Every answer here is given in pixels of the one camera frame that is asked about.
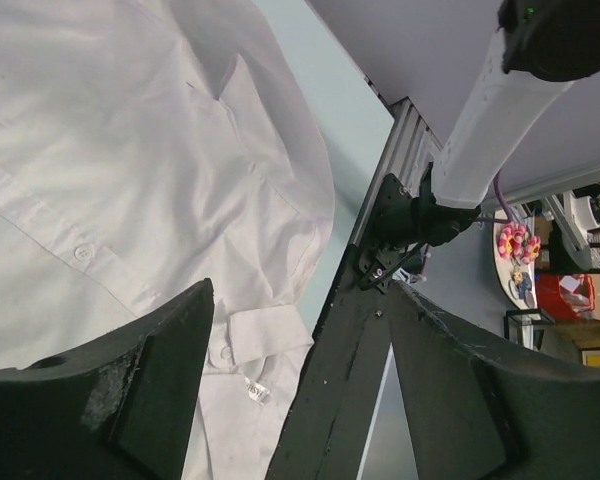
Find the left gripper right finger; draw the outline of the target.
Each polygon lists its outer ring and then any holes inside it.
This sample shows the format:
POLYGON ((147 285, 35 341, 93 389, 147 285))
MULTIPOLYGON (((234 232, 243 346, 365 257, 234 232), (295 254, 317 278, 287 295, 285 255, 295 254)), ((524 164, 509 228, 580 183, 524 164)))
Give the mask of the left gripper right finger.
POLYGON ((600 368, 517 345, 393 284, 391 342, 422 479, 600 479, 600 368))

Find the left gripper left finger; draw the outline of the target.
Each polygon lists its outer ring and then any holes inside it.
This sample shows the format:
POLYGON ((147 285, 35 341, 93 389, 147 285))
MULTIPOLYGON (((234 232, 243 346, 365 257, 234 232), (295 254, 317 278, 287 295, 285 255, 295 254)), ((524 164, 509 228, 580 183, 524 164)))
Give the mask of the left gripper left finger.
POLYGON ((93 341, 0 370, 0 479, 180 478, 213 315, 206 279, 93 341))

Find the white button-up shirt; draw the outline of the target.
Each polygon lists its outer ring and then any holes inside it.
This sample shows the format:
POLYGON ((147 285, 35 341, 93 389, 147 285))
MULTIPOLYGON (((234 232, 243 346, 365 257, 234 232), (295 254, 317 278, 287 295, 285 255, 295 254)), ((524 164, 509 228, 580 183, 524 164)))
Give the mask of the white button-up shirt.
POLYGON ((0 1, 0 369, 216 313, 183 475, 261 479, 331 234, 314 118, 250 1, 0 1))

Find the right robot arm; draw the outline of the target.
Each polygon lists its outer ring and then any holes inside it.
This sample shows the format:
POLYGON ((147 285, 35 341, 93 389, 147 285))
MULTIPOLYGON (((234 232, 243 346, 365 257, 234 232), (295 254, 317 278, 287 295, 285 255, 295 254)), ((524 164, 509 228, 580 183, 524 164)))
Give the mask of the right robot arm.
POLYGON ((439 246, 466 230, 540 116, 599 72, 600 1, 503 2, 478 79, 414 201, 416 241, 439 246))

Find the round white tray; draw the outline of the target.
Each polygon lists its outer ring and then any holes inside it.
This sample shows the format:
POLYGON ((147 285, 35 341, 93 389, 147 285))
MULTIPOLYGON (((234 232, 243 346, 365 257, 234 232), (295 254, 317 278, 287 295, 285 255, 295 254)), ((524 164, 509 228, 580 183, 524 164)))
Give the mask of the round white tray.
POLYGON ((505 295, 511 300, 515 308, 520 310, 535 309, 537 296, 535 288, 535 261, 522 264, 515 260, 503 259, 497 252, 497 235, 500 229, 511 222, 526 225, 530 233, 534 234, 533 220, 510 220, 503 211, 494 214, 496 223, 492 226, 492 244, 496 274, 505 295))

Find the red box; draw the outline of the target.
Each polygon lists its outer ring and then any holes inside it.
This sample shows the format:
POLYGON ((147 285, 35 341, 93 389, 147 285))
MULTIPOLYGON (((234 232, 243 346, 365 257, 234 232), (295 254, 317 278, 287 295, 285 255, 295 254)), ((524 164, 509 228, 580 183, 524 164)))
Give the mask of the red box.
POLYGON ((536 275, 538 305, 557 323, 597 321, 596 290, 591 275, 536 275))

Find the pink flower ornaments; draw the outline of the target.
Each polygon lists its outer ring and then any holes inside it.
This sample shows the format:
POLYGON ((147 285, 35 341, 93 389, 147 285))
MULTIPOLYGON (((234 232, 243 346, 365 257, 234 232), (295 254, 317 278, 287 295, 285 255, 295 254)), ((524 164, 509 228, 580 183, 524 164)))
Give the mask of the pink flower ornaments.
POLYGON ((497 252, 503 259, 530 264, 539 256, 541 239, 530 233, 526 225, 511 222, 497 235, 497 252))

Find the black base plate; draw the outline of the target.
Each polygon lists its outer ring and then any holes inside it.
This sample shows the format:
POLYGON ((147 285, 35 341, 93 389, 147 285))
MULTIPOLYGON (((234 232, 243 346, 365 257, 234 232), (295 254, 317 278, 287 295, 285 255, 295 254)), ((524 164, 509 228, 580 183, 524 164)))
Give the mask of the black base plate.
POLYGON ((269 479, 358 475, 390 346, 387 288, 359 287, 374 270, 362 256, 378 247, 367 228, 361 242, 343 254, 266 472, 269 479))

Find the aluminium frame rail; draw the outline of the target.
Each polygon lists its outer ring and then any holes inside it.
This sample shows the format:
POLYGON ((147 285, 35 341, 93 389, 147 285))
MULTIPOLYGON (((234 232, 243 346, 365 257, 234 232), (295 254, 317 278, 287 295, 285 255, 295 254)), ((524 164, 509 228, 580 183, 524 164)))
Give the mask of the aluminium frame rail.
POLYGON ((362 206, 349 242, 359 245, 369 223, 371 210, 387 174, 397 177, 404 191, 412 197, 419 194, 421 179, 429 164, 442 148, 432 129, 414 102, 405 97, 389 107, 394 124, 378 165, 367 187, 362 206))

